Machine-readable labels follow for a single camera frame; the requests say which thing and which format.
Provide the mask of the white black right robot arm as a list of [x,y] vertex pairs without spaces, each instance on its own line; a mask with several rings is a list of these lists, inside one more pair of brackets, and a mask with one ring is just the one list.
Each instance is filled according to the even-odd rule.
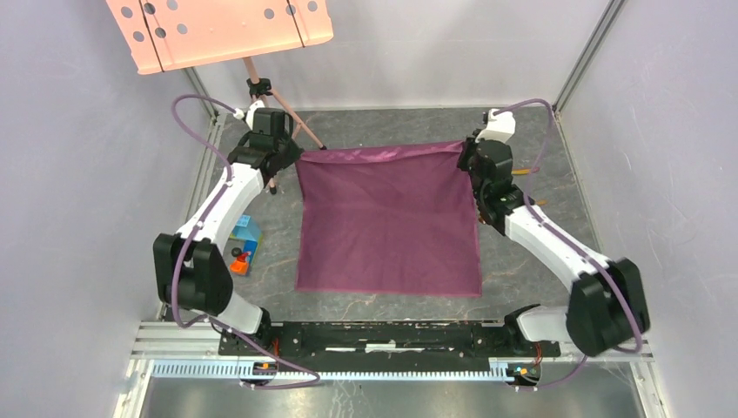
[[509,145],[469,137],[458,167],[470,178],[481,222],[528,250],[568,291],[564,307],[531,305],[507,315],[505,349],[524,355],[537,342],[555,341],[587,357],[639,352],[650,318],[637,265],[597,253],[550,220],[513,182]]

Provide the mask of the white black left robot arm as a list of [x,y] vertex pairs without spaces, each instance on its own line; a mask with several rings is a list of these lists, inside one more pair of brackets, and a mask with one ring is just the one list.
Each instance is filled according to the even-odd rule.
[[289,113],[254,104],[244,115],[249,130],[224,164],[218,183],[192,217],[175,233],[161,233],[153,243],[158,296],[171,307],[176,322],[182,311],[209,318],[239,331],[251,354],[264,354],[273,343],[267,313],[237,295],[224,252],[247,206],[269,181],[293,165],[302,148],[292,137]]

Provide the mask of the magenta satin napkin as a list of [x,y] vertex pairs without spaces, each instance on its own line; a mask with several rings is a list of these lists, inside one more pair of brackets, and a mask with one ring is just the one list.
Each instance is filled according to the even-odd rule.
[[478,297],[477,210],[460,142],[306,152],[295,287]]

